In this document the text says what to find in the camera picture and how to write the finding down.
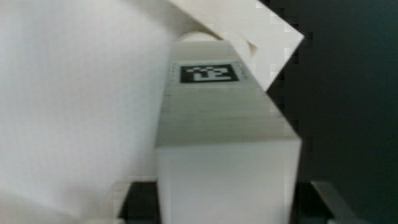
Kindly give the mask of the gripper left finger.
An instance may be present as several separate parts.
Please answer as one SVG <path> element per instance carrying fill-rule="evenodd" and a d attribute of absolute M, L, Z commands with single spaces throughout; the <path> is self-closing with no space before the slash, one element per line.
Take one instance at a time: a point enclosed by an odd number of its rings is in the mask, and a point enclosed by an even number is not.
<path fill-rule="evenodd" d="M 157 181 L 119 182 L 110 191 L 110 216 L 101 224 L 160 224 Z"/>

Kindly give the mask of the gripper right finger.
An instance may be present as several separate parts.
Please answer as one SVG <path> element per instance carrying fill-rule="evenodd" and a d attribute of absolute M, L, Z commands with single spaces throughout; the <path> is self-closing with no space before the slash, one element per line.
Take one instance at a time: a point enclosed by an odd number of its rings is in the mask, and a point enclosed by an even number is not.
<path fill-rule="evenodd" d="M 297 183 L 292 224 L 363 224 L 363 219 L 329 182 Z"/>

